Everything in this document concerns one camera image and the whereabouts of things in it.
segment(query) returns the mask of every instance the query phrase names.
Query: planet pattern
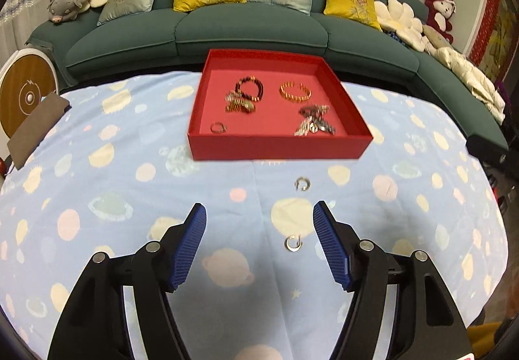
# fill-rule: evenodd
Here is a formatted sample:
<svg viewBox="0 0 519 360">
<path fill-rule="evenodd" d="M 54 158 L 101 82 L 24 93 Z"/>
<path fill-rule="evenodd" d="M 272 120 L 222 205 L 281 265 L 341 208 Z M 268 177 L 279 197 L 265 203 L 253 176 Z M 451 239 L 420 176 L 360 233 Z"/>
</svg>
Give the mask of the planet pattern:
<svg viewBox="0 0 519 360">
<path fill-rule="evenodd" d="M 193 360 L 328 358 L 351 294 L 333 280 L 313 226 L 320 200 L 385 251 L 427 252 L 465 324 L 476 318 L 504 272 L 507 240 L 481 164 L 447 114 L 346 84 L 374 137 L 360 159 L 195 162 L 187 127 L 199 79 L 174 71 L 64 94 L 72 110 L 6 178 L 0 305 L 36 354 L 47 357 L 93 254 L 133 254 L 182 224 L 197 202 L 206 232 L 169 298 Z M 298 177 L 309 190 L 295 189 Z M 303 241 L 294 253 L 284 246 L 291 235 Z M 132 346 L 144 360 L 128 292 Z M 382 340 L 390 332 L 384 323 Z"/>
</svg>

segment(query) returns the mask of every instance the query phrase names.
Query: round wooden panel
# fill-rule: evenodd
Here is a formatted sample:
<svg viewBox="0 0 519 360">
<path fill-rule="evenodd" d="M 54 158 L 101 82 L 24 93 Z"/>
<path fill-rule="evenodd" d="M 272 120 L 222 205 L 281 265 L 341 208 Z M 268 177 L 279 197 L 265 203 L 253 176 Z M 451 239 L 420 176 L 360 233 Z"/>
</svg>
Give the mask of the round wooden panel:
<svg viewBox="0 0 519 360">
<path fill-rule="evenodd" d="M 28 54 L 17 59 L 0 87 L 0 124 L 7 137 L 12 137 L 43 96 L 55 91 L 53 71 L 43 58 Z"/>
</svg>

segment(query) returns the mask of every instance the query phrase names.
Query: red monkey plush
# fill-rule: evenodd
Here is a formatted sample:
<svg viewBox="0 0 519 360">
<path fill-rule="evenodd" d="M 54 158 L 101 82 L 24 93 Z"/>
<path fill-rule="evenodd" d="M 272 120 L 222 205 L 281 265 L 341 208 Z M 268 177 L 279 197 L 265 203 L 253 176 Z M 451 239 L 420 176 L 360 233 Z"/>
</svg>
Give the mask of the red monkey plush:
<svg viewBox="0 0 519 360">
<path fill-rule="evenodd" d="M 454 0 L 425 0 L 429 8 L 427 24 L 436 29 L 450 44 L 454 41 L 452 35 L 448 34 L 453 29 L 449 18 L 456 12 Z"/>
</svg>

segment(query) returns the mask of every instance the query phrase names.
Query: green sofa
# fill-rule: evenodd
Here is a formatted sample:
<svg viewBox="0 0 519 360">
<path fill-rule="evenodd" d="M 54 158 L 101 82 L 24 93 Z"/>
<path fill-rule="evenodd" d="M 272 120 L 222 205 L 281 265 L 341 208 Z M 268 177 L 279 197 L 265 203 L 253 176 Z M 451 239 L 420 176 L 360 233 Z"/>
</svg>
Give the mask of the green sofa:
<svg viewBox="0 0 519 360">
<path fill-rule="evenodd" d="M 427 18 L 418 0 L 399 0 Z M 508 148 L 484 105 L 438 61 L 358 22 L 323 13 L 326 0 L 313 0 L 310 16 L 261 3 L 205 6 L 177 13 L 172 0 L 155 0 L 148 13 L 96 26 L 100 9 L 62 24 L 37 27 L 28 43 L 53 59 L 62 87 L 158 66 L 203 63 L 211 48 L 248 48 L 322 56 L 336 71 L 406 86 L 446 111 L 466 136 L 479 134 Z"/>
</svg>

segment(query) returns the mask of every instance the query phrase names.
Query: red tray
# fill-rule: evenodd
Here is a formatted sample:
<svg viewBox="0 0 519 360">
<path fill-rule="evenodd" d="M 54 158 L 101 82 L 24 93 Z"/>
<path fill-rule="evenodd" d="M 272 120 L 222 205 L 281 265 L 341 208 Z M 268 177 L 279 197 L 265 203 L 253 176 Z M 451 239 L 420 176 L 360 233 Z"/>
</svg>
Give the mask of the red tray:
<svg viewBox="0 0 519 360">
<path fill-rule="evenodd" d="M 225 95 L 236 82 L 255 76 L 264 86 L 254 113 L 225 111 Z M 284 99 L 279 88 L 295 82 L 291 94 L 299 95 L 299 83 L 307 86 L 311 98 L 303 103 Z M 255 84 L 242 90 L 256 95 Z M 302 106 L 328 105 L 324 119 L 336 128 L 334 135 L 319 131 L 294 136 L 304 117 Z M 222 134 L 211 132 L 221 122 Z M 319 56 L 286 52 L 212 49 L 204 66 L 189 123 L 188 140 L 194 160 L 239 159 L 352 159 L 359 158 L 373 137 L 341 82 Z"/>
</svg>

